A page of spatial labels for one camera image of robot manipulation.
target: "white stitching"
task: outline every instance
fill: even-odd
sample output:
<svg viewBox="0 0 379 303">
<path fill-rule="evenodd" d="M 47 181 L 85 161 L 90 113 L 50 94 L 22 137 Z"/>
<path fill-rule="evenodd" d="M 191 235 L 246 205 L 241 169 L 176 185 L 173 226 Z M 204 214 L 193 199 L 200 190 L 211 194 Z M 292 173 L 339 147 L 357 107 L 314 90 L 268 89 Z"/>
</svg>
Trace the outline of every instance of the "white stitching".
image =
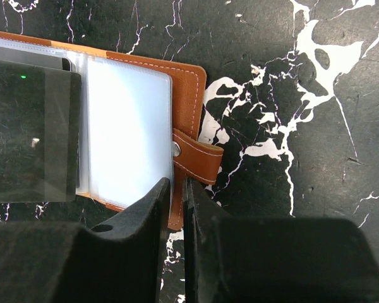
<svg viewBox="0 0 379 303">
<path fill-rule="evenodd" d="M 179 204 L 180 206 L 179 206 L 179 212 L 178 212 L 178 218 L 177 218 L 177 222 L 176 223 L 169 223 L 169 225 L 174 225 L 174 226 L 176 226 L 177 224 L 178 224 L 178 222 L 179 222 L 179 219 L 181 218 L 181 211 L 183 210 L 183 198 L 184 197 L 181 197 L 181 203 Z"/>
<path fill-rule="evenodd" d="M 198 81 L 198 75 L 196 76 L 196 93 L 195 93 L 195 100 L 198 99 L 198 87 L 199 87 L 199 81 Z M 191 123 L 191 135 L 194 128 L 194 121 L 195 121 L 195 108 L 196 108 L 197 102 L 194 104 L 194 110 L 192 111 L 192 123 Z"/>
<path fill-rule="evenodd" d="M 215 181 L 216 181 L 216 179 L 215 179 L 215 180 L 208 180 L 208 179 L 205 179 L 205 178 L 201 177 L 200 175 L 197 175 L 196 173 L 190 171 L 190 170 L 187 169 L 185 166 L 181 165 L 180 163 L 178 163 L 178 162 L 175 161 L 175 160 L 174 160 L 174 163 L 177 164 L 178 166 L 180 166 L 183 170 L 189 172 L 190 174 L 193 174 L 193 175 L 194 175 L 195 177 L 197 177 L 197 178 L 200 178 L 200 179 L 202 179 L 202 180 L 204 180 L 204 181 L 207 181 L 207 182 L 215 182 Z"/>
<path fill-rule="evenodd" d="M 118 209 L 117 211 L 119 211 L 119 212 L 121 212 L 121 211 L 123 211 L 123 210 L 126 209 L 126 208 L 124 208 L 124 207 L 122 207 L 122 206 L 118 206 L 118 205 L 115 205 L 115 204 L 110 203 L 110 202 L 105 202 L 104 204 L 105 204 L 105 206 L 107 206 L 107 205 L 111 205 L 112 207 L 117 208 L 117 209 Z"/>
<path fill-rule="evenodd" d="M 203 150 L 200 150 L 198 148 L 196 148 L 195 146 L 193 146 L 192 144 L 188 143 L 187 141 L 185 141 L 184 139 L 182 139 L 180 136 L 178 136 L 177 134 L 172 134 L 173 136 L 176 136 L 177 138 L 179 138 L 181 141 L 183 141 L 184 143 L 188 144 L 190 147 L 194 148 L 195 150 L 198 150 L 199 152 L 201 153 L 204 153 L 206 155 L 210 155 L 210 156 L 213 156 L 213 157 L 221 157 L 223 155 L 223 153 L 221 153 L 220 155 L 215 155 L 213 153 L 207 153 Z"/>
</svg>

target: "metal snap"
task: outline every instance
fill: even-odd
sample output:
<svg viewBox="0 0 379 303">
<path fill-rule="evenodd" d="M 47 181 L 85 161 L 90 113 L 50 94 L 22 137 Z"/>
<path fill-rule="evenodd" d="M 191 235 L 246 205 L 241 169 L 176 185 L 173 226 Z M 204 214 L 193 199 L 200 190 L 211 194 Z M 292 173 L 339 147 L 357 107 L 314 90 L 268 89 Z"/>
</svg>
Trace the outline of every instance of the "metal snap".
<svg viewBox="0 0 379 303">
<path fill-rule="evenodd" d="M 173 144 L 173 155 L 175 157 L 180 156 L 180 154 L 181 154 L 181 147 L 179 147 L 178 143 L 175 142 L 175 141 L 173 141 L 172 144 Z"/>
</svg>

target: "card slot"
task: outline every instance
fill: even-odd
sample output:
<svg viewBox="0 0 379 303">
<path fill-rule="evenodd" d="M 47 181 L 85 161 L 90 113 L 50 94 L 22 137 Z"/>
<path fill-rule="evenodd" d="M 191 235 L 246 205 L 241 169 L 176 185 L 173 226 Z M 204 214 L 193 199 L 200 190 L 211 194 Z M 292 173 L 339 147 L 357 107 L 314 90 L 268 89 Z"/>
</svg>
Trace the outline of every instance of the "card slot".
<svg viewBox="0 0 379 303">
<path fill-rule="evenodd" d="M 61 57 L 68 59 L 73 66 L 72 71 L 81 74 L 81 112 L 80 112 L 80 130 L 79 130 L 79 171 L 80 187 L 76 193 L 88 193 L 89 188 L 89 161 L 88 161 L 88 136 L 87 136 L 87 59 L 88 54 L 73 50 L 55 49 L 48 46 L 28 44 L 24 42 L 10 41 L 0 39 L 0 47 L 31 52 L 34 54 L 43 54 L 47 56 Z"/>
<path fill-rule="evenodd" d="M 125 208 L 161 177 L 173 184 L 169 76 L 77 50 L 5 39 L 0 39 L 0 47 L 64 57 L 82 75 L 80 187 L 76 193 Z M 134 74 L 134 80 L 127 74 Z"/>
</svg>

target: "black marble surface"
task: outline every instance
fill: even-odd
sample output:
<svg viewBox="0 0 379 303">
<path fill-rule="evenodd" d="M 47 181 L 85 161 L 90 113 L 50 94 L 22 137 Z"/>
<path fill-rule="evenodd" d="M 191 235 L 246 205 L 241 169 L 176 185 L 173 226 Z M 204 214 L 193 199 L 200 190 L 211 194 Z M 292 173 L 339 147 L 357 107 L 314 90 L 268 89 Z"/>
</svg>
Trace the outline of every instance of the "black marble surface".
<svg viewBox="0 0 379 303">
<path fill-rule="evenodd" d="M 3 0 L 0 30 L 203 66 L 200 141 L 225 149 L 211 197 L 233 215 L 348 218 L 379 263 L 379 0 Z M 112 214 L 0 205 L 2 221 Z M 182 231 L 166 249 L 161 301 L 182 303 Z"/>
</svg>

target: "leather strap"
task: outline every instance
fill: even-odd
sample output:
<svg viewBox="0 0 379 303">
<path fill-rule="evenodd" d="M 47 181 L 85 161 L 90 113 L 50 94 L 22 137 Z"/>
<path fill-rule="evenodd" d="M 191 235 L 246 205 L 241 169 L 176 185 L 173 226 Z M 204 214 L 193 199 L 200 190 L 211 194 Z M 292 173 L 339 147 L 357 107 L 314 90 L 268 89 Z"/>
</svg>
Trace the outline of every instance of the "leather strap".
<svg viewBox="0 0 379 303">
<path fill-rule="evenodd" d="M 174 157 L 174 165 L 202 183 L 215 184 L 223 148 L 197 142 L 178 129 L 173 129 L 172 140 L 181 149 Z"/>
<path fill-rule="evenodd" d="M 173 230 L 180 230 L 184 223 L 184 209 L 183 209 L 183 182 L 185 179 L 185 172 L 174 166 L 174 194 L 172 195 L 169 228 Z"/>
</svg>

